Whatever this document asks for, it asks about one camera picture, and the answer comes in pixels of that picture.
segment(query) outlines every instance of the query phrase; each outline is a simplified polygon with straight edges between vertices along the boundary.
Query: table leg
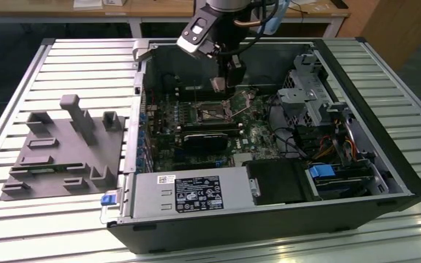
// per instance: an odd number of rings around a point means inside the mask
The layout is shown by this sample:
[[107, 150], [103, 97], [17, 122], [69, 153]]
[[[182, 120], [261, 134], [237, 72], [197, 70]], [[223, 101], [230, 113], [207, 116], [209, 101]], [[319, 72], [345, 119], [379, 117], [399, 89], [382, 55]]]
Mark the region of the table leg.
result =
[[343, 22], [343, 17], [331, 18], [331, 21], [326, 27], [326, 31], [325, 31], [325, 34], [322, 35], [322, 37], [335, 37], [337, 33], [341, 29], [342, 22]]
[[142, 37], [142, 31], [139, 29], [141, 24], [141, 18], [130, 18], [129, 19], [129, 28], [133, 38], [141, 38]]

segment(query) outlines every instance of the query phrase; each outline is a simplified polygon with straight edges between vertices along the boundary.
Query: power supply label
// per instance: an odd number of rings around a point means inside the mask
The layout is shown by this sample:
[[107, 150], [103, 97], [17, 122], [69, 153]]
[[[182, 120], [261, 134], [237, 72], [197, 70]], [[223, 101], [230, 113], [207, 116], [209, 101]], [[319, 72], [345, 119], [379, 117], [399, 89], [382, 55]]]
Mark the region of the power supply label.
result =
[[175, 212], [223, 209], [218, 176], [174, 180]]

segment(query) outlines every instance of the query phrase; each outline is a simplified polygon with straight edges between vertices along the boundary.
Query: slotted metal surface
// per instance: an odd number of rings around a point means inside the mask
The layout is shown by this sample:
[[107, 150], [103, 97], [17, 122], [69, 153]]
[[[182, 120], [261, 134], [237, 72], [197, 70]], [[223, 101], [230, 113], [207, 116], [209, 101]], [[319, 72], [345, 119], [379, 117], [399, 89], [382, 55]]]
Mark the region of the slotted metal surface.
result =
[[[111, 110], [129, 115], [131, 43], [130, 39], [59, 39], [46, 47], [1, 133], [0, 195], [27, 133], [23, 122], [29, 111], [47, 110], [51, 118], [67, 118], [57, 99], [77, 91], [83, 98], [81, 107], [91, 116]], [[350, 39], [329, 40], [326, 44], [421, 177], [419, 102], [366, 46]], [[166, 255], [133, 255], [99, 223], [99, 197], [0, 201], [0, 262], [421, 262], [421, 203], [383, 215], [354, 231]]]

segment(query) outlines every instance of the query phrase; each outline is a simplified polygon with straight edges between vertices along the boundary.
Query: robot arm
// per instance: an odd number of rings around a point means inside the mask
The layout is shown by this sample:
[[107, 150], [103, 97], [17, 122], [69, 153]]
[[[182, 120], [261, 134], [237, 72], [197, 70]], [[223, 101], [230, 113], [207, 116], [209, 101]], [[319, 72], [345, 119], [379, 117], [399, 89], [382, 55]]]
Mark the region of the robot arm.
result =
[[[289, 0], [274, 0], [266, 16], [269, 0], [194, 0], [194, 16], [186, 25], [177, 45], [195, 58], [215, 59], [217, 76], [210, 79], [215, 92], [231, 93], [246, 71], [239, 53], [278, 28]], [[257, 28], [255, 38], [245, 46], [250, 27]]]

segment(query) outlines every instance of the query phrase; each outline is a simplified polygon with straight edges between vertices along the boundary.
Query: white box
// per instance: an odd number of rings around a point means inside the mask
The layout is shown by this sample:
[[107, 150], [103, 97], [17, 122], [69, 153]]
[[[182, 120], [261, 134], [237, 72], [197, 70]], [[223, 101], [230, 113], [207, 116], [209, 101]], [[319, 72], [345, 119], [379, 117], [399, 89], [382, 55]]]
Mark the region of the white box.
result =
[[73, 10], [97, 10], [102, 9], [101, 0], [73, 0]]
[[102, 0], [105, 5], [123, 5], [126, 0]]

